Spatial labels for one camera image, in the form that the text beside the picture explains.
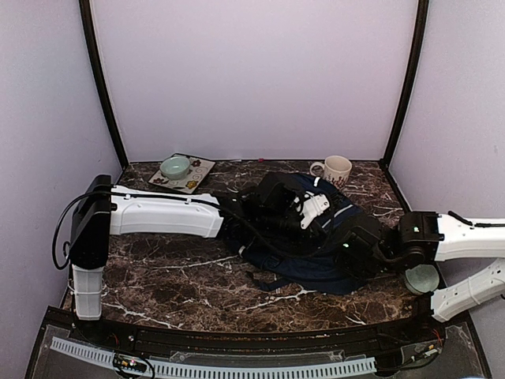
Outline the navy blue student backpack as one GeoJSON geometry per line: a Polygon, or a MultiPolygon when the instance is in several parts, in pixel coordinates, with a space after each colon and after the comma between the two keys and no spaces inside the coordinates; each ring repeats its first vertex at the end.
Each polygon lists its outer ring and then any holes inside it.
{"type": "Polygon", "coordinates": [[[351,216],[368,215],[329,182],[308,174],[290,174],[301,185],[301,192],[283,213],[260,204],[258,185],[221,202],[231,210],[221,232],[226,246],[256,268],[278,276],[271,282],[254,279],[262,291],[274,291],[291,283],[332,295],[348,295],[362,288],[370,279],[356,279],[335,265],[335,232],[351,216]],[[303,226],[316,219],[327,232],[327,240],[322,245],[273,244],[260,232],[260,217],[266,215],[302,216],[303,226]]]}

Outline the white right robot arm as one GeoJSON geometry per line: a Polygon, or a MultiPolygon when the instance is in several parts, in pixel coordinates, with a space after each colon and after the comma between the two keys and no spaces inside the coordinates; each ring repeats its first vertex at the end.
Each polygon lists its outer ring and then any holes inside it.
{"type": "Polygon", "coordinates": [[[335,232],[335,264],[368,280],[380,272],[406,272],[421,265],[463,258],[492,263],[450,287],[431,293],[430,314],[439,322],[504,293],[504,221],[467,220],[455,212],[407,212],[394,228],[356,215],[335,232]]]}

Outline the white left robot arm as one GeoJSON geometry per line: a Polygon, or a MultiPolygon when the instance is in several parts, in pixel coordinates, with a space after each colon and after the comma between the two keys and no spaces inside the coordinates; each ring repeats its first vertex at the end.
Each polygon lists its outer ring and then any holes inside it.
{"type": "Polygon", "coordinates": [[[316,225],[335,201],[319,186],[304,189],[293,178],[265,178],[243,194],[169,194],[115,186],[97,176],[58,218],[51,253],[56,269],[69,268],[74,312],[80,330],[94,344],[111,338],[101,319],[103,270],[112,235],[136,233],[248,238],[282,257],[311,257],[330,242],[316,225]]]}

